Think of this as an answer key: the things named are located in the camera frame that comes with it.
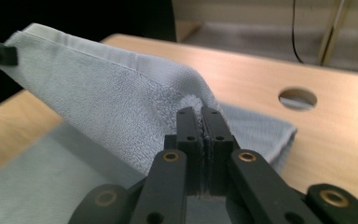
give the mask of circular hole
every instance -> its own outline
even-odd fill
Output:
[[[294,110],[310,110],[316,106],[318,99],[311,91],[291,88],[279,94],[279,101],[287,108]]]
[[[336,207],[346,207],[350,204],[348,199],[341,193],[332,189],[323,189],[320,192],[322,199]]]
[[[163,220],[164,220],[164,216],[157,212],[150,213],[146,219],[148,224],[160,224],[162,223]]]
[[[284,217],[290,224],[304,224],[305,223],[304,219],[296,213],[289,212],[289,213],[284,214]]]
[[[256,156],[250,152],[242,152],[238,155],[242,161],[255,161]]]
[[[167,152],[164,154],[163,159],[165,161],[177,161],[179,159],[179,154],[174,152]]]
[[[117,195],[114,190],[104,190],[95,197],[95,203],[98,206],[106,207],[115,202]]]

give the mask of brass insert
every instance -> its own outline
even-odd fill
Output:
[[[162,156],[162,158],[165,161],[177,161],[177,160],[179,160],[179,154],[177,154],[175,152],[167,152]]]
[[[117,199],[117,194],[114,190],[108,189],[97,194],[95,197],[95,203],[98,206],[106,207],[114,203]]]
[[[350,201],[341,193],[333,189],[323,189],[320,192],[322,199],[336,207],[347,207]]]
[[[250,152],[242,152],[238,155],[242,161],[255,161],[256,156]]]

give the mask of black cable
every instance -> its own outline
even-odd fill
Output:
[[[296,58],[298,59],[299,63],[303,63],[301,58],[298,56],[296,51],[296,44],[295,44],[295,17],[296,17],[296,0],[293,0],[293,17],[292,17],[292,47],[293,51],[295,52]]]

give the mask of towel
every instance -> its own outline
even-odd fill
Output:
[[[192,106],[199,119],[202,106],[219,110],[240,147],[259,152],[278,172],[296,134],[287,121],[217,102],[202,76],[184,64],[37,23],[5,44],[17,48],[19,65],[0,69],[59,113],[67,132],[58,127],[0,171],[0,223],[66,223],[91,186],[123,185],[131,174],[147,175],[164,136],[175,134],[175,114],[184,107]],[[94,145],[82,147],[87,144],[79,145],[80,137]],[[67,152],[73,147],[83,148],[82,156]],[[103,169],[85,162],[90,157]],[[45,201],[49,194],[55,200]],[[220,214],[225,208],[217,201],[202,205],[190,199],[188,208],[205,206],[209,212],[202,214]],[[188,223],[200,223],[198,214],[188,216]],[[208,223],[224,223],[213,220]]]

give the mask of wooden table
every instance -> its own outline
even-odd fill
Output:
[[[219,101],[292,122],[298,133],[283,179],[302,192],[324,182],[358,198],[358,73],[127,35],[103,42],[187,64],[200,72]],[[292,87],[313,92],[316,106],[305,111],[283,106],[278,96]],[[61,120],[28,91],[0,104],[0,167]]]

